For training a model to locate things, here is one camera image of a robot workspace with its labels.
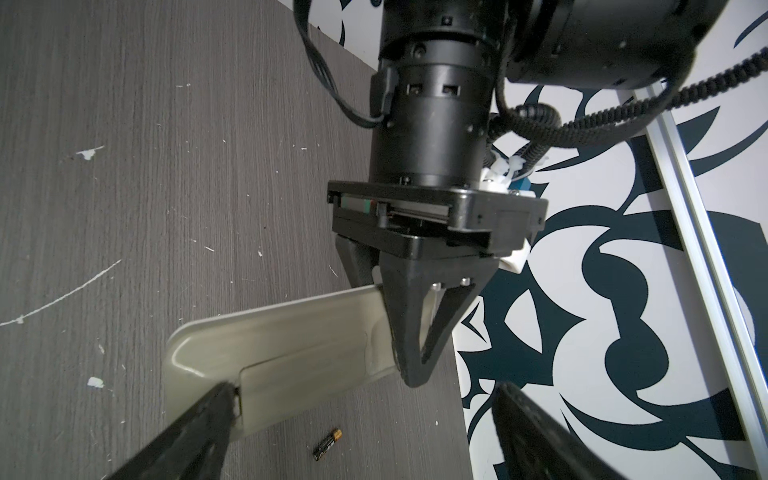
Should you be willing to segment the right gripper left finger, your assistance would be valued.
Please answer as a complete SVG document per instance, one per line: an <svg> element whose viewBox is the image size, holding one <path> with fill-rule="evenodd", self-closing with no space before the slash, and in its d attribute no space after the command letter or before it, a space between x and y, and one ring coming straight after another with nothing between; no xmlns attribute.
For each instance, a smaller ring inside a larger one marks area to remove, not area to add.
<svg viewBox="0 0 768 480"><path fill-rule="evenodd" d="M219 479L235 423L237 389L215 385L112 479Z"/></svg>

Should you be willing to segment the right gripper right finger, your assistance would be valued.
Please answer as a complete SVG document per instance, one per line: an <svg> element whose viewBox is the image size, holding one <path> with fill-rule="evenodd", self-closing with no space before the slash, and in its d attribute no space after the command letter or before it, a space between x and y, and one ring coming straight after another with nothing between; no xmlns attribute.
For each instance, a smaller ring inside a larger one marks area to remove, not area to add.
<svg viewBox="0 0 768 480"><path fill-rule="evenodd" d="M512 383L491 394L497 437L511 479L621 479L552 416Z"/></svg>

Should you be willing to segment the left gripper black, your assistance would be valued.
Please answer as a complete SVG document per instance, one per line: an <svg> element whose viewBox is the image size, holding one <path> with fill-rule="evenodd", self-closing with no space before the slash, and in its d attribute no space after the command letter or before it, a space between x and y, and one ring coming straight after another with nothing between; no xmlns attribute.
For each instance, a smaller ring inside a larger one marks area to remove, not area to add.
<svg viewBox="0 0 768 480"><path fill-rule="evenodd" d="M330 181L327 198L351 287L373 285L380 267L395 363L409 387L429 381L497 258L532 242L548 207L517 191L352 181Z"/></svg>

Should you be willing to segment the white remote control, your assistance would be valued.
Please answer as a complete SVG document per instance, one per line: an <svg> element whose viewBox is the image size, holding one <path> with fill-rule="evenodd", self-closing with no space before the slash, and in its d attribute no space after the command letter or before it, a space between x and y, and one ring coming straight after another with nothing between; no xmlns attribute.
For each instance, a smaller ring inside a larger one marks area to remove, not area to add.
<svg viewBox="0 0 768 480"><path fill-rule="evenodd" d="M378 285L192 321L162 365L167 419L213 386L237 389L235 440L396 373Z"/></svg>

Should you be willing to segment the AAA battery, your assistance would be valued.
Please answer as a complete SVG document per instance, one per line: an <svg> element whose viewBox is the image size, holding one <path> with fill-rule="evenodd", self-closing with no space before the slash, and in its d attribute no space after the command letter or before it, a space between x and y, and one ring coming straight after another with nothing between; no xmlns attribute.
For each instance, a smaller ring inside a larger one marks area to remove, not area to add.
<svg viewBox="0 0 768 480"><path fill-rule="evenodd" d="M312 452L313 459L319 461L342 438L342 430L334 428L315 446Z"/></svg>

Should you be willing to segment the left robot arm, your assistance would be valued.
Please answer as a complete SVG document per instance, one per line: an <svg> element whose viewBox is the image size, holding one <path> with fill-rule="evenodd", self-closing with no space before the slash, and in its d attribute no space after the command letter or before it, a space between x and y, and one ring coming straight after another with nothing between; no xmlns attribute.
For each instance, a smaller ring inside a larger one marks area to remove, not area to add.
<svg viewBox="0 0 768 480"><path fill-rule="evenodd" d="M425 384L463 312L502 258L542 229L546 203L483 190L493 143L525 140L523 172L553 147L610 147L661 113L763 74L760 50L695 84L687 77L721 1L385 1L367 113L342 100L294 21L313 73L373 133L369 178L332 181L332 227L353 286L375 280L395 365Z"/></svg>

